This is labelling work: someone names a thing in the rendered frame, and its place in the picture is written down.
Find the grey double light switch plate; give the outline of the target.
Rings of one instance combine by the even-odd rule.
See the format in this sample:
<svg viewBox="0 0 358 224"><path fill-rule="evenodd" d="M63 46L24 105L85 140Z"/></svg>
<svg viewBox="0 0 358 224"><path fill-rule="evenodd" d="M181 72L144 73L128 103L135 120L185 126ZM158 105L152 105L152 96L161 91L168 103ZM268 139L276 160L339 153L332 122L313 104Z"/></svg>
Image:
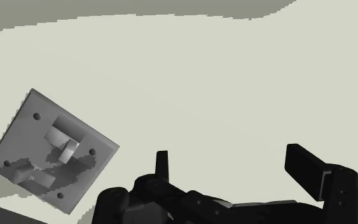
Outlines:
<svg viewBox="0 0 358 224"><path fill-rule="evenodd" d="M118 149L31 89L0 139L0 175L70 214Z"/></svg>

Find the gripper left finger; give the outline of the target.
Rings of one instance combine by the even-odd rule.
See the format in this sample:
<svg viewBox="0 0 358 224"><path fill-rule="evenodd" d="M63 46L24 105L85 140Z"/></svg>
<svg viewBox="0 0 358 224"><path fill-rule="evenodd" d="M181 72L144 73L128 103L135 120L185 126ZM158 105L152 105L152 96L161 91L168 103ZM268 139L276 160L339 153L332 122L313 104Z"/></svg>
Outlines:
<svg viewBox="0 0 358 224"><path fill-rule="evenodd" d="M97 197L92 224L218 224L228 202L169 183L167 151L156 153L155 172L138 177L132 190L113 187Z"/></svg>

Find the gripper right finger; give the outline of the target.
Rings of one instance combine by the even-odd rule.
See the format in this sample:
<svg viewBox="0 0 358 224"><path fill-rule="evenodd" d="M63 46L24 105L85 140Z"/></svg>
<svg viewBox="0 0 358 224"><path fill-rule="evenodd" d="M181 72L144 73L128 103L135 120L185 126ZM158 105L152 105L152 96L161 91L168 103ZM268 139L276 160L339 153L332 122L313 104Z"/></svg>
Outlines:
<svg viewBox="0 0 358 224"><path fill-rule="evenodd" d="M314 200L323 202L323 224L358 224L358 172L329 164L297 143L286 146L285 171Z"/></svg>

